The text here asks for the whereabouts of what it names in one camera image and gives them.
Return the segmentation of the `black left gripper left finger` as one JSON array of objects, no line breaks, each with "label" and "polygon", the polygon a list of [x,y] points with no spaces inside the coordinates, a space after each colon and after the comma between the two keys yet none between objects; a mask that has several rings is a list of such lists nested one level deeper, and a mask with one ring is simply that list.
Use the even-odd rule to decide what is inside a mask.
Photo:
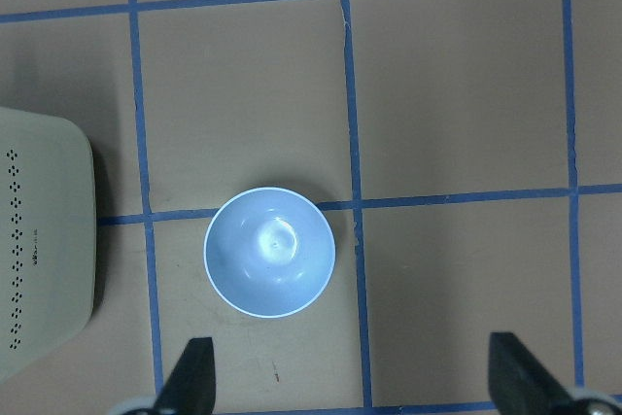
[{"label": "black left gripper left finger", "polygon": [[189,340],[158,394],[155,414],[212,414],[216,402],[215,352],[211,337]]}]

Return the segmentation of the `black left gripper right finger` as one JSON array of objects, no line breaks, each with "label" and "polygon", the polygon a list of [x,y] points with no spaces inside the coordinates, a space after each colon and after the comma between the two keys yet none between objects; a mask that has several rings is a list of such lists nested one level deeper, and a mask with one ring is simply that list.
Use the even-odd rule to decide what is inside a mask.
[{"label": "black left gripper right finger", "polygon": [[500,414],[571,414],[574,401],[512,332],[491,332],[488,391]]}]

